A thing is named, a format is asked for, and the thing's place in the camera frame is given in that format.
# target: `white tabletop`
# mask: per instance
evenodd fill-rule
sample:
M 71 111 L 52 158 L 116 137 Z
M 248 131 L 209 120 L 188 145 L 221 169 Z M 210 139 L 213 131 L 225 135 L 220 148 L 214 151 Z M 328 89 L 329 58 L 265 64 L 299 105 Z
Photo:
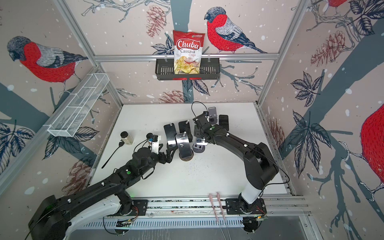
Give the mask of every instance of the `white tabletop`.
M 248 142 L 255 144 L 263 142 L 268 145 L 253 103 L 207 103 L 205 105 L 207 108 L 216 107 L 217 115 L 228 115 L 231 134 Z M 195 103 L 193 109 L 196 115 L 205 111 L 205 107 L 200 103 Z M 164 144 L 161 152 L 165 152 L 167 145 L 164 125 L 172 122 L 175 124 L 176 131 L 179 132 L 179 122 L 189 119 L 193 134 L 193 117 L 191 104 L 124 105 L 91 184 L 103 180 L 113 172 L 114 168 L 120 168 L 131 160 L 135 146 L 145 140 L 149 132 L 161 135 L 160 143 Z M 123 131 L 127 131 L 134 138 L 133 144 L 125 144 L 119 148 L 108 164 L 101 169 L 118 147 L 120 133 Z M 282 181 L 278 173 L 270 183 Z M 192 197 L 207 196 L 215 192 L 221 195 L 238 195 L 247 182 L 244 163 L 240 158 L 221 146 L 208 144 L 203 153 L 194 153 L 194 157 L 188 162 L 179 158 L 179 150 L 177 150 L 170 164 L 156 164 L 156 169 L 149 178 L 140 180 L 127 191 L 131 197 Z M 264 193 L 286 194 L 287 191 L 283 184 L 278 184 L 269 186 Z

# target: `black smartphone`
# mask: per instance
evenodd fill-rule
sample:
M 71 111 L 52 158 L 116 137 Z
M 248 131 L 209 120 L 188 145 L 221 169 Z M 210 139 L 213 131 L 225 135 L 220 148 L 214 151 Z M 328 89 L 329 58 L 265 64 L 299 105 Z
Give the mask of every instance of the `black smartphone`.
M 170 124 L 164 125 L 164 131 L 166 132 L 168 146 L 169 147 L 177 146 L 176 138 L 175 138 L 177 134 L 175 124 L 170 123 Z
M 189 142 L 192 142 L 193 136 L 191 133 L 191 127 L 189 125 L 189 121 L 188 123 L 187 123 L 187 120 L 179 122 L 179 130 L 180 130 L 180 133 L 187 132 L 188 140 Z
M 218 124 L 229 131 L 228 115 L 219 115 Z

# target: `black hanging shelf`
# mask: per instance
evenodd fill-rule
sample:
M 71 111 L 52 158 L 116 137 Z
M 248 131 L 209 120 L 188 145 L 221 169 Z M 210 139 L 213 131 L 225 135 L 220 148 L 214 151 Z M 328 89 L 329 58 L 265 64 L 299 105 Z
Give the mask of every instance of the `black hanging shelf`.
M 175 74 L 173 58 L 156 60 L 155 73 L 158 80 L 217 80 L 220 77 L 219 58 L 202 58 L 200 73 L 198 74 Z

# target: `chip bag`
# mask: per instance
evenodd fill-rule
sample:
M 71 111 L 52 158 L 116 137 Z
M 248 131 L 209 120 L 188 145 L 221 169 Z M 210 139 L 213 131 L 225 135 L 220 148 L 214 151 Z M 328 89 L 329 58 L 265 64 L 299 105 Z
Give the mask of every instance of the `chip bag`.
M 184 33 L 173 30 L 175 74 L 200 73 L 204 35 L 204 33 Z

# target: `white wire basket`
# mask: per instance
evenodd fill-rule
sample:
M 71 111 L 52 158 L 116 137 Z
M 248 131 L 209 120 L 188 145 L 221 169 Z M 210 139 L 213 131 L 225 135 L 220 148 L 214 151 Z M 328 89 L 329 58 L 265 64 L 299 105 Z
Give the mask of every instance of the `white wire basket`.
M 105 73 L 90 74 L 84 86 L 74 94 L 74 98 L 55 119 L 48 132 L 55 137 L 73 137 L 108 82 L 109 78 Z

